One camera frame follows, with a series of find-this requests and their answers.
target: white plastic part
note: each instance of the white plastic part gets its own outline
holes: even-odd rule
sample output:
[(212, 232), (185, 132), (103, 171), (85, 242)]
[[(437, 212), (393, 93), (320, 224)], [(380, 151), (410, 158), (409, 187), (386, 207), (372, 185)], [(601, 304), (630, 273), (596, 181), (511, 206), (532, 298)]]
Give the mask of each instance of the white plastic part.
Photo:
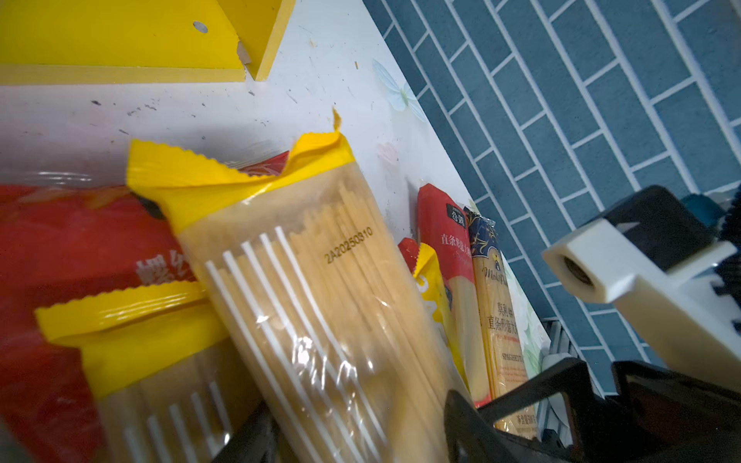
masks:
[[(741, 336), (712, 313), (712, 304), (700, 304), (688, 291), (693, 276), (735, 252), (718, 242), (664, 273), (598, 219), (544, 251), (543, 259), (569, 293), (612, 303), (669, 368), (741, 392)], [(566, 259), (584, 272), (581, 278)]]

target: yellow package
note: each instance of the yellow package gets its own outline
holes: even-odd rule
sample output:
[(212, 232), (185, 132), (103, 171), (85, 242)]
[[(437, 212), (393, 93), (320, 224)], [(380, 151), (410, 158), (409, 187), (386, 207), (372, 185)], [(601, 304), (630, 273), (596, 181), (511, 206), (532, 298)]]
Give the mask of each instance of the yellow package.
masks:
[[(469, 210), (466, 212), (486, 367), (491, 395), (496, 399), (526, 382), (528, 374), (494, 223)], [(526, 407), (499, 420), (496, 428), (532, 439), (538, 431), (535, 410)]]
[(445, 397), (465, 386), (337, 121), (279, 176), (135, 141), (128, 185), (167, 216), (303, 462), (446, 462)]
[(36, 310), (77, 347), (108, 461), (206, 463), (262, 400), (200, 283), (103, 293)]

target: transparent plastic bag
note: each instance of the transparent plastic bag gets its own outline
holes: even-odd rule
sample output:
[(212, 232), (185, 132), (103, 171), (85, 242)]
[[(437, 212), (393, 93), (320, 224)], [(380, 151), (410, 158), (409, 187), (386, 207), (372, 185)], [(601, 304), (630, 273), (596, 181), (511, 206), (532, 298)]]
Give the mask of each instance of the transparent plastic bag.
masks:
[(446, 462), (445, 397), (465, 387), (344, 137), (302, 137), (258, 181), (180, 152), (201, 187), (145, 148), (129, 185), (171, 220), (296, 455)]

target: yellow package seal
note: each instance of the yellow package seal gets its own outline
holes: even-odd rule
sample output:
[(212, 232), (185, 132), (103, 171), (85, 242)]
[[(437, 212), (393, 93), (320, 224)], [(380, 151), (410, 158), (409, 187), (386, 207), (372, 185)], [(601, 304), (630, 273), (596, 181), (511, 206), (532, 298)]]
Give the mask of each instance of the yellow package seal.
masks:
[(229, 335), (200, 283), (173, 282), (88, 296), (36, 309), (52, 343), (77, 347), (100, 399)]

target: red package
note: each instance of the red package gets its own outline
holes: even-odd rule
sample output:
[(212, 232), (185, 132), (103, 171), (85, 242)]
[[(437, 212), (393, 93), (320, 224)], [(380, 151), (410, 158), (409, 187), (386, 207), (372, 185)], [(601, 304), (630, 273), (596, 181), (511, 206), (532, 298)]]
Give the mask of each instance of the red package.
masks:
[(445, 192), (426, 184), (417, 196), (417, 224), (419, 240), (437, 253), (442, 279), (453, 294), (453, 320), (468, 389), (473, 403), (481, 407), (491, 402), (491, 392), (465, 214)]

